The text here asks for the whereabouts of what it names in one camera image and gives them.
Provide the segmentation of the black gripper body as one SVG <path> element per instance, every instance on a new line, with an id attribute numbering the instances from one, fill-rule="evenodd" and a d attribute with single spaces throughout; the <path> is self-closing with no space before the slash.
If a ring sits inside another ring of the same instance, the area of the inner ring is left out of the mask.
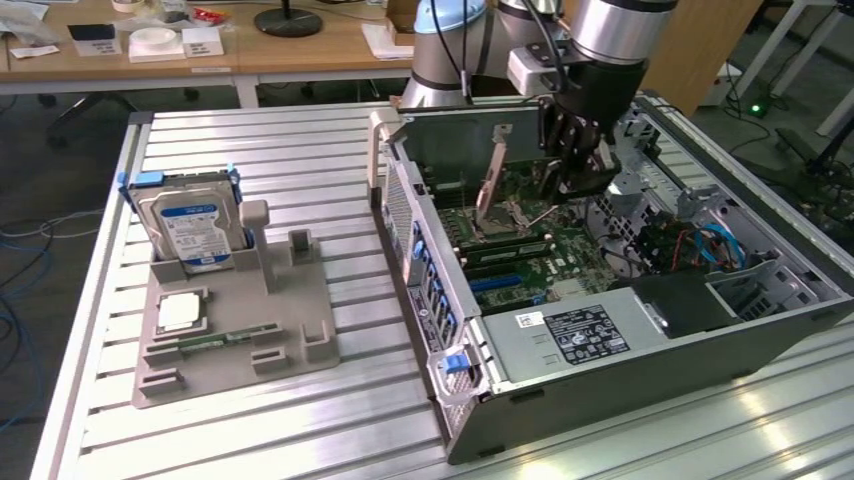
<path id="1" fill-rule="evenodd" d="M 647 71 L 647 61 L 615 64 L 568 49 L 561 58 L 568 86 L 555 98 L 559 110 L 611 131 L 625 113 Z"/>

